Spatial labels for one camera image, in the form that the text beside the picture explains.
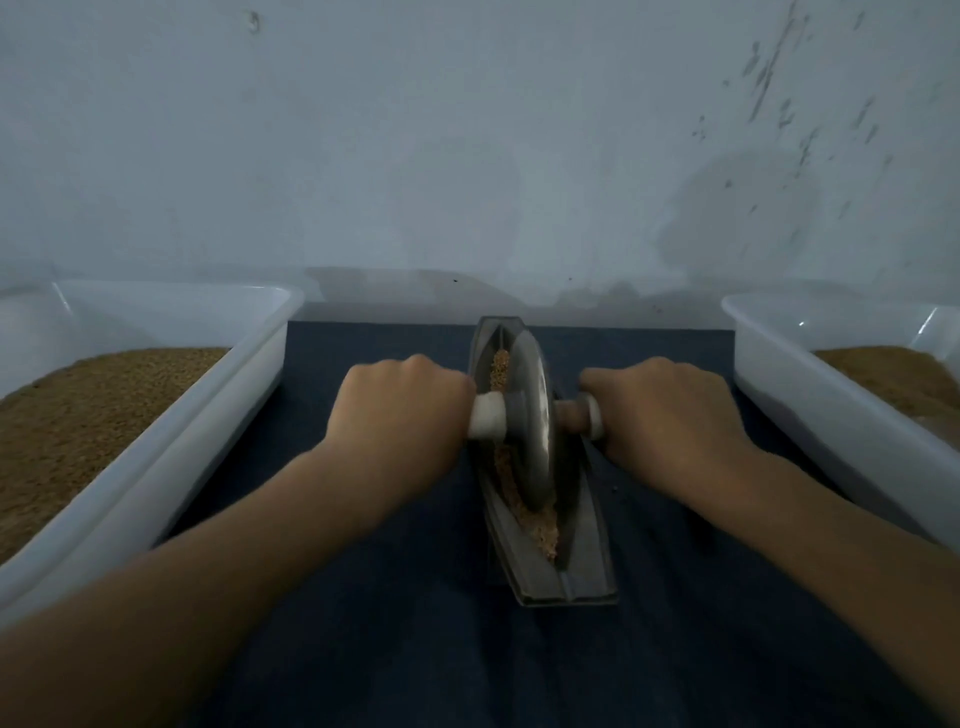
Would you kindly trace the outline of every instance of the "metal grinder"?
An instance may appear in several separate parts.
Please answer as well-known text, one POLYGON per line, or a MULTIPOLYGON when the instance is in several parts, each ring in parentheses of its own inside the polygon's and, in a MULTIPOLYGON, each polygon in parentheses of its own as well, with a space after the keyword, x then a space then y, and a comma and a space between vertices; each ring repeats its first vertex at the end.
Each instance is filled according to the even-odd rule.
POLYGON ((595 400, 564 400, 536 338, 516 317, 484 317, 474 332, 468 372, 477 384, 470 420, 470 460, 484 498, 493 550, 524 606, 616 602, 610 544, 581 435, 601 437, 595 400), (506 391, 491 392, 491 367, 510 353, 506 391), (532 511, 557 512, 557 557, 551 562, 517 523, 493 463, 497 443, 511 449, 520 497, 532 511))

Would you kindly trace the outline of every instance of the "person's right arm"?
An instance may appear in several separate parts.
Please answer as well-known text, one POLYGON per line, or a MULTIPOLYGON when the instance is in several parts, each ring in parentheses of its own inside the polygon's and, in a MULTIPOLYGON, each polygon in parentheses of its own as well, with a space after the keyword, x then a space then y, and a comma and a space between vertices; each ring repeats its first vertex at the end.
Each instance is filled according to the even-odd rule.
POLYGON ((605 453, 758 551, 960 724, 960 558, 757 448, 720 376, 649 359, 585 370, 605 453))

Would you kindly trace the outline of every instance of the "white container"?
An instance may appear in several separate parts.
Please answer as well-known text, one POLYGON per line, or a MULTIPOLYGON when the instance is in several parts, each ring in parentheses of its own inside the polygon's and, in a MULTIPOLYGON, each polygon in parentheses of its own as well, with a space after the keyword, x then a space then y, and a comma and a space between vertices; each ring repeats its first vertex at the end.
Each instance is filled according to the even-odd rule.
POLYGON ((78 359, 231 347, 0 566, 0 627, 148 550, 273 390, 296 289, 68 280, 0 291, 0 397, 78 359))
POLYGON ((960 552, 960 452, 811 352, 892 345, 960 378, 960 309, 854 297, 728 296, 737 384, 855 502, 960 552))

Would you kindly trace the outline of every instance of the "forearm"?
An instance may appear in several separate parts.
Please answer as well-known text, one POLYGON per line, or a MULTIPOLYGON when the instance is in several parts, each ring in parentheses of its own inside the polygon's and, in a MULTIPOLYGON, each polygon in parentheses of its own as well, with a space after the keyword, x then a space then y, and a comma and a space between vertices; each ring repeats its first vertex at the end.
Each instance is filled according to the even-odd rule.
POLYGON ((336 498, 344 476, 319 450, 302 455, 208 522, 0 635, 0 665, 17 666, 0 681, 0 725, 168 724, 283 595, 369 530, 336 498), (319 510, 318 488, 331 493, 319 510))
POLYGON ((691 507, 820 598, 960 721, 960 560, 774 455, 745 456, 720 479, 698 489, 691 507))

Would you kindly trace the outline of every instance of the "dark blue table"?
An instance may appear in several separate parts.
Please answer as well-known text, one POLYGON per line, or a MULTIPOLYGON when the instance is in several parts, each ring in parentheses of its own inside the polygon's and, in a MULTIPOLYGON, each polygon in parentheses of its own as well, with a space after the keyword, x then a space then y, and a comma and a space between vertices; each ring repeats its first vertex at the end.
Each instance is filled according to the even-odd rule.
MULTIPOLYGON (((535 329, 562 390, 653 355, 730 380, 725 331, 535 329)), ((283 379, 183 530, 324 436, 347 369, 423 352, 465 368, 472 328, 292 324, 283 379)), ((751 437, 823 477, 737 395, 751 437)), ((846 626, 762 558, 591 452, 614 607, 530 610, 491 586, 466 457, 290 594, 192 716, 210 725, 930 725, 846 626)))

